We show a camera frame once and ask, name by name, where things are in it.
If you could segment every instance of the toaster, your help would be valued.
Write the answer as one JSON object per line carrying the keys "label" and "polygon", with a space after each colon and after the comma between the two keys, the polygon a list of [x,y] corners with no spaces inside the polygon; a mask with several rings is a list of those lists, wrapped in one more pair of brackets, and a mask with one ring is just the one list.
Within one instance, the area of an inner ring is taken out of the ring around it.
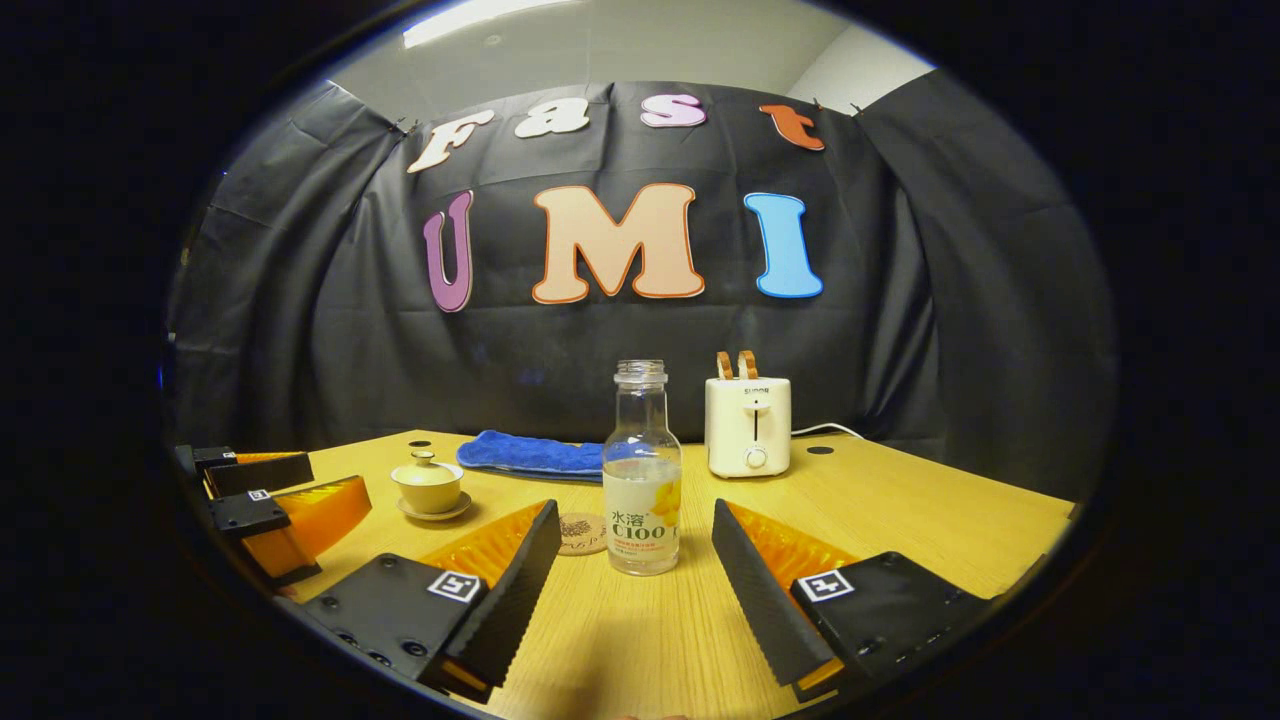
{"label": "toaster", "polygon": [[791,465],[791,380],[762,378],[750,350],[716,354],[717,375],[707,380],[704,439],[712,473],[722,478],[777,475]]}

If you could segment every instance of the table surface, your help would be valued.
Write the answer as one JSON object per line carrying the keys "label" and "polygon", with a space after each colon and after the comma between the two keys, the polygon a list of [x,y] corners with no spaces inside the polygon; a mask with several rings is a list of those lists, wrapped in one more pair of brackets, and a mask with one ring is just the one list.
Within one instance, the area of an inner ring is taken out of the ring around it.
{"label": "table surface", "polygon": [[[319,556],[321,574],[293,585],[298,602],[380,552],[417,559],[541,500],[554,498],[562,514],[604,512],[599,484],[466,470],[462,488],[474,498],[466,512],[411,519],[396,509],[390,471],[411,461],[411,441],[424,439],[438,461],[456,462],[470,438],[411,430],[310,454],[316,483],[364,475],[372,510]],[[813,446],[835,452],[805,452]],[[776,478],[718,478],[707,450],[686,445],[682,482],[676,568],[635,578],[613,570],[607,552],[557,556],[504,687],[488,705],[472,705],[557,720],[777,717],[801,707],[769,671],[712,547],[716,498],[856,557],[901,552],[980,597],[1006,591],[1048,552],[1073,507],[846,434],[794,438],[791,468]]]}

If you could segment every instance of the white cable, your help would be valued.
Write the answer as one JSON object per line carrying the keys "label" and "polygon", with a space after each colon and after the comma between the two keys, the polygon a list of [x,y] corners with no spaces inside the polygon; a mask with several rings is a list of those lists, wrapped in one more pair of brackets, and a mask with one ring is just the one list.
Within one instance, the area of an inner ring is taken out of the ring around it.
{"label": "white cable", "polygon": [[814,425],[814,427],[812,427],[812,428],[805,428],[805,429],[803,429],[803,430],[791,430],[791,434],[792,434],[792,436],[801,436],[801,434],[804,434],[804,433],[808,433],[808,432],[810,432],[810,430],[817,430],[817,429],[820,429],[820,428],[836,428],[837,430],[844,430],[844,432],[846,432],[846,433],[849,433],[849,434],[854,436],[855,438],[859,438],[859,439],[867,439],[867,438],[864,438],[863,436],[860,436],[860,434],[855,433],[854,430],[850,430],[850,429],[849,429],[849,428],[846,428],[845,425],[837,425],[836,423],[823,423],[823,424],[820,424],[820,425]]}

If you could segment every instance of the peach letter m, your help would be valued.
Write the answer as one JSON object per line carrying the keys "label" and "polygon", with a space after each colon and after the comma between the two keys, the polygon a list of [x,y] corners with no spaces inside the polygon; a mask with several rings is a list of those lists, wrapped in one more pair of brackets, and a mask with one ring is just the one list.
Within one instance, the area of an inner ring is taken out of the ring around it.
{"label": "peach letter m", "polygon": [[547,270],[534,286],[543,304],[575,302],[590,286],[577,277],[581,254],[605,295],[622,290],[627,269],[641,254],[640,275],[631,284],[644,297],[692,297],[707,287],[694,272],[689,249],[689,204],[694,190],[684,184],[646,184],[614,223],[589,187],[544,190],[534,205],[547,210]]}

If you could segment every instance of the letter cutout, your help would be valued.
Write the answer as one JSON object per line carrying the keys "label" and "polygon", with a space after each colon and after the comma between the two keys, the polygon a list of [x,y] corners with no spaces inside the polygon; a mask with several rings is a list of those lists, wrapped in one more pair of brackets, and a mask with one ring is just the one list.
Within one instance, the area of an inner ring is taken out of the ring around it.
{"label": "letter cutout", "polygon": [[804,202],[790,195],[751,192],[742,199],[760,220],[764,236],[764,274],[755,287],[773,297],[813,297],[822,292],[822,281],[809,268],[800,215]]}
{"label": "letter cutout", "polygon": [[492,119],[493,110],[485,110],[431,128],[431,140],[426,142],[426,147],[422,149],[417,160],[408,167],[408,172],[417,173],[448,160],[451,145],[462,147],[462,143],[475,132],[476,126],[483,126]]}
{"label": "letter cutout", "polygon": [[435,299],[435,305],[445,313],[457,313],[466,307],[467,301],[471,300],[471,227],[468,224],[471,197],[472,192],[468,190],[449,202],[449,219],[453,220],[453,254],[458,260],[453,282],[444,277],[444,249],[440,240],[444,213],[431,215],[422,225],[422,237],[426,240],[426,275],[431,281],[431,297]]}
{"label": "letter cutout", "polygon": [[516,137],[538,137],[549,132],[573,132],[586,127],[586,99],[564,97],[543,102],[529,111],[529,119],[516,126]]}
{"label": "letter cutout", "polygon": [[640,120],[653,128],[700,126],[707,122],[707,113],[698,105],[701,102],[692,95],[654,95],[640,102],[648,110],[640,114]]}
{"label": "letter cutout", "polygon": [[804,128],[812,128],[813,120],[796,113],[786,105],[760,105],[762,113],[768,113],[773,118],[773,127],[787,142],[799,145],[805,150],[822,150],[826,145],[817,137],[809,137]]}
{"label": "letter cutout", "polygon": [[534,286],[534,300],[552,305],[586,297],[590,286],[577,277],[582,254],[591,275],[608,296],[622,290],[627,268],[643,251],[632,290],[643,297],[692,297],[707,287],[694,272],[689,250],[689,204],[694,190],[684,184],[646,184],[614,223],[589,187],[544,190],[534,205],[547,210],[547,270]]}

